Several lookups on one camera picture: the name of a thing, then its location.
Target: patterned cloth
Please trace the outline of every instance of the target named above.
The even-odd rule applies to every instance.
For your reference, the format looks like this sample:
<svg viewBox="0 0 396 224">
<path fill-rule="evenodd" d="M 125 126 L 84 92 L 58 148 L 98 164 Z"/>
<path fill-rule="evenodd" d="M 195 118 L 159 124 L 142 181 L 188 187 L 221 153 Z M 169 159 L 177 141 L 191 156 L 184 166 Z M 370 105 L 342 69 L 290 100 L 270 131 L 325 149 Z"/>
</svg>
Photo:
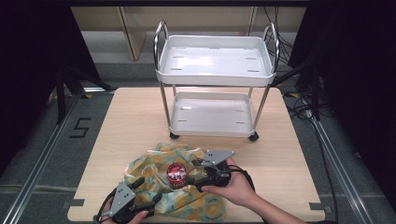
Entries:
<svg viewBox="0 0 396 224">
<path fill-rule="evenodd" d="M 171 189 L 166 171 L 174 162 L 180 162 L 187 168 L 189 177 L 200 179 L 205 176 L 202 167 L 195 167 L 191 161 L 203 158 L 200 148 L 187 145 L 158 144 L 154 150 L 131 162 L 125 169 L 125 183 L 133 183 L 140 176 L 145 183 L 135 192 L 135 204 L 147 203 L 157 194 L 163 198 L 155 206 L 155 214 L 166 217 L 178 217 L 187 220 L 220 222 L 225 218 L 225 208 L 218 195 L 199 192 L 195 186 Z"/>
</svg>

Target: cart tray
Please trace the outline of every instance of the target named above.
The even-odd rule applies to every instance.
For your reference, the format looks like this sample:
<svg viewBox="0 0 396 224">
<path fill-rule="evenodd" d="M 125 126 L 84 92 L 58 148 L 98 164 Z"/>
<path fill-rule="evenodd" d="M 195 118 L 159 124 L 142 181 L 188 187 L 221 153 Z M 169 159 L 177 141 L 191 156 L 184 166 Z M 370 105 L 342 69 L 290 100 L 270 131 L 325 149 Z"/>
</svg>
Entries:
<svg viewBox="0 0 396 224">
<path fill-rule="evenodd" d="M 251 102 L 244 93 L 187 92 L 175 96 L 169 131 L 176 135 L 249 137 Z"/>
<path fill-rule="evenodd" d="M 271 69 L 259 37 L 171 35 L 157 78 L 168 84 L 264 87 L 274 79 Z"/>
</svg>

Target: human hand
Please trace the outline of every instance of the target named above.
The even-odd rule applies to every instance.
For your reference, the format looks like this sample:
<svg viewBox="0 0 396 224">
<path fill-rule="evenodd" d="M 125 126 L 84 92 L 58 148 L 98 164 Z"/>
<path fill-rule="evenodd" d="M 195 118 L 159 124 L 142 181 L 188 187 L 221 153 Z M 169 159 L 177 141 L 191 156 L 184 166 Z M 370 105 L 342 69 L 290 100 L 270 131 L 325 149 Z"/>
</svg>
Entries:
<svg viewBox="0 0 396 224">
<path fill-rule="evenodd" d="M 108 211 L 110 210 L 111 204 L 113 202 L 114 198 L 111 198 L 110 200 L 107 201 L 105 207 L 103 208 L 103 211 Z M 134 218 L 128 222 L 128 224 L 139 224 L 145 217 L 146 215 L 149 213 L 149 211 L 141 211 L 139 212 L 136 216 L 134 216 Z M 103 224 L 116 224 L 110 216 L 102 216 L 101 220 L 103 220 Z"/>
<path fill-rule="evenodd" d="M 233 168 L 233 165 L 236 166 L 236 163 L 231 158 L 227 159 L 227 164 L 231 166 L 231 169 Z M 230 183 L 224 188 L 203 186 L 201 190 L 208 193 L 218 194 L 226 198 L 231 203 L 245 207 L 248 206 L 248 202 L 252 202 L 253 198 L 257 197 L 256 192 L 254 192 L 245 176 L 240 172 L 231 172 Z"/>
</svg>

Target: cart handle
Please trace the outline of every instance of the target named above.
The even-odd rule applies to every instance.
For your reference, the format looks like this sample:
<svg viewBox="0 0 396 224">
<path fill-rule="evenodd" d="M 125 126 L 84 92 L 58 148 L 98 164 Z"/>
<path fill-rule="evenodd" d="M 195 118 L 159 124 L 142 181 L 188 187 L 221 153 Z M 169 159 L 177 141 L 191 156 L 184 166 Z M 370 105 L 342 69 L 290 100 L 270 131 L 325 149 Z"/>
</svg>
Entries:
<svg viewBox="0 0 396 224">
<path fill-rule="evenodd" d="M 264 35 L 262 36 L 262 40 L 265 42 L 265 40 L 267 38 L 268 30 L 269 30 L 270 27 L 271 27 L 273 35 L 274 35 L 275 47 L 276 47 L 274 64 L 273 64 L 273 67 L 271 69 L 271 73 L 273 74 L 273 73 L 276 72 L 277 64 L 279 63 L 279 48 L 280 48 L 280 44 L 279 44 L 279 38 L 277 37 L 277 30 L 276 30 L 274 24 L 271 23 L 271 22 L 268 23 L 267 26 L 265 27 Z"/>
<path fill-rule="evenodd" d="M 155 32 L 154 36 L 154 62 L 155 62 L 155 69 L 157 71 L 160 70 L 160 61 L 158 58 L 158 39 L 160 37 L 160 32 L 163 29 L 163 32 L 165 33 L 165 40 L 168 40 L 168 26 L 166 25 L 165 21 L 160 21 L 160 24 L 158 25 L 157 31 Z"/>
</svg>

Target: white cart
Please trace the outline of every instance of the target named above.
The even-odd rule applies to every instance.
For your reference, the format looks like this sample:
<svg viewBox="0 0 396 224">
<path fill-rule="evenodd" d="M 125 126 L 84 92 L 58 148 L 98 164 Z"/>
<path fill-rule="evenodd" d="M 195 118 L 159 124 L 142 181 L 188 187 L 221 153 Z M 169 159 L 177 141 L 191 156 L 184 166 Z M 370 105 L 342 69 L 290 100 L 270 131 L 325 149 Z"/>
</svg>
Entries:
<svg viewBox="0 0 396 224">
<path fill-rule="evenodd" d="M 270 28 L 276 45 L 273 64 L 265 42 Z M 162 30 L 165 44 L 160 59 L 158 45 Z M 266 26 L 263 38 L 259 38 L 169 36 L 165 21 L 161 21 L 153 43 L 155 69 L 171 138 L 180 135 L 248 137 L 251 141 L 259 138 L 256 126 L 279 60 L 279 42 L 272 23 Z M 172 115 L 166 102 L 165 84 L 171 84 L 174 91 Z M 249 87 L 249 92 L 177 92 L 176 85 Z M 250 101 L 253 87 L 265 87 L 256 116 Z"/>
</svg>

